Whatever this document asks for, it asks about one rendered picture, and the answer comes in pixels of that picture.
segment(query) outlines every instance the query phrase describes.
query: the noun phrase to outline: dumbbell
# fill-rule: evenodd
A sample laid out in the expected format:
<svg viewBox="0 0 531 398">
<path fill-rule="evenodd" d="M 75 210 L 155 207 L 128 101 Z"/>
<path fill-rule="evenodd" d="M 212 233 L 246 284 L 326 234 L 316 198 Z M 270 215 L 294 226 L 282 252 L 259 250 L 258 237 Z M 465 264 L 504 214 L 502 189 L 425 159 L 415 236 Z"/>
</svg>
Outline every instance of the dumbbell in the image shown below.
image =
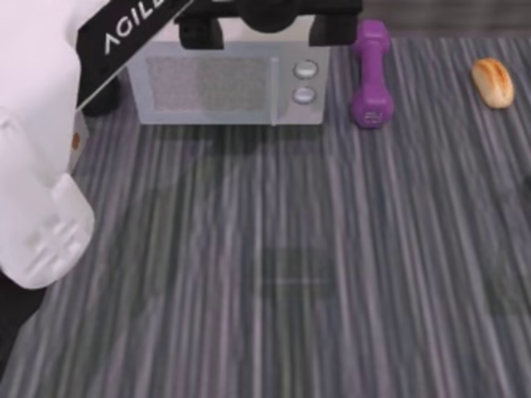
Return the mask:
<svg viewBox="0 0 531 398">
<path fill-rule="evenodd" d="M 383 53 L 391 47 L 391 38 L 383 22 L 365 20 L 358 24 L 353 45 L 361 64 L 360 87 L 354 93 L 351 115 L 362 129 L 379 129 L 392 116 L 394 104 L 383 78 Z"/>
</svg>

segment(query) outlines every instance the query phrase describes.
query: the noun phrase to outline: microwave window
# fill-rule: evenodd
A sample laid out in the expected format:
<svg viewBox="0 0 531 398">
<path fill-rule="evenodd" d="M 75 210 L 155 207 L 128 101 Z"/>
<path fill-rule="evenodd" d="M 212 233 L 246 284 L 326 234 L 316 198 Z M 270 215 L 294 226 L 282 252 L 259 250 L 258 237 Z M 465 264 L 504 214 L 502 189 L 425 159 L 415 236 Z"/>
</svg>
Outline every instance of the microwave window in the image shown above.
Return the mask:
<svg viewBox="0 0 531 398">
<path fill-rule="evenodd" d="M 266 108 L 269 60 L 236 57 L 149 57 L 154 110 L 257 112 Z"/>
</svg>

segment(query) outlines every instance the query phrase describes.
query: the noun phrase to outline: white lettering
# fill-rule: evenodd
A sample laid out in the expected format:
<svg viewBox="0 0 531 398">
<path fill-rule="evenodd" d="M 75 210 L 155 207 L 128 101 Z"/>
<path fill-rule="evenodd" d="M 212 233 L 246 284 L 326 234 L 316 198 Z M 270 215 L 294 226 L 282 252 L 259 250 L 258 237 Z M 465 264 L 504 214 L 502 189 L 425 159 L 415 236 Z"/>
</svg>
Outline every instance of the white lettering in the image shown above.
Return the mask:
<svg viewBox="0 0 531 398">
<path fill-rule="evenodd" d="M 151 14 L 153 14 L 153 9 L 152 8 L 148 8 L 146 10 L 143 2 L 139 2 L 139 10 L 140 10 L 140 15 L 142 16 L 142 19 L 144 19 L 144 20 L 148 19 L 148 17 Z"/>
<path fill-rule="evenodd" d="M 136 10 L 134 8 L 131 8 L 131 14 L 133 15 L 133 21 L 134 21 L 134 24 L 139 27 L 140 26 L 140 18 L 139 18 L 139 14 L 136 12 Z"/>
<path fill-rule="evenodd" d="M 119 40 L 112 36 L 110 33 L 107 33 L 105 36 L 105 55 L 107 56 L 110 53 L 110 45 L 114 44 L 116 46 L 119 46 Z"/>
<path fill-rule="evenodd" d="M 120 37 L 127 37 L 133 30 L 133 23 L 128 17 L 122 17 L 116 25 L 116 33 Z"/>
</svg>

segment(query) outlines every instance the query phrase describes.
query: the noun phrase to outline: bread roll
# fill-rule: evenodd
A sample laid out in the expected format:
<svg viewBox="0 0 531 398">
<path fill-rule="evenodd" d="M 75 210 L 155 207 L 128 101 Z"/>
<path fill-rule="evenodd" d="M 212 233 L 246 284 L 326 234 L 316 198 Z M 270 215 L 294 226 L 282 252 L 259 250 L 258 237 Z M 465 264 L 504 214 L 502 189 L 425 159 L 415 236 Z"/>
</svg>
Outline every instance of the bread roll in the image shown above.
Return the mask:
<svg viewBox="0 0 531 398">
<path fill-rule="evenodd" d="M 481 98 L 490 108 L 507 108 L 513 103 L 513 81 L 505 66 L 498 60 L 477 60 L 472 66 L 472 79 Z"/>
</svg>

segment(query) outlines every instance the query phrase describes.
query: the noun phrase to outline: toaster oven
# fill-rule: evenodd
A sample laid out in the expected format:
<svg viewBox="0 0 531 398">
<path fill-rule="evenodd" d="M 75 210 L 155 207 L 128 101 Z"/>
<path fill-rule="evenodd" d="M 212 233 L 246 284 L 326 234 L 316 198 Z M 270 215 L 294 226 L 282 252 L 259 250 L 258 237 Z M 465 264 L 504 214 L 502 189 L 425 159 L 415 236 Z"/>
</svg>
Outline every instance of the toaster oven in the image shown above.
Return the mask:
<svg viewBox="0 0 531 398">
<path fill-rule="evenodd" d="M 314 17 L 262 34 L 220 19 L 223 50 L 185 50 L 167 25 L 128 64 L 141 124 L 321 124 L 329 47 L 308 45 Z"/>
</svg>

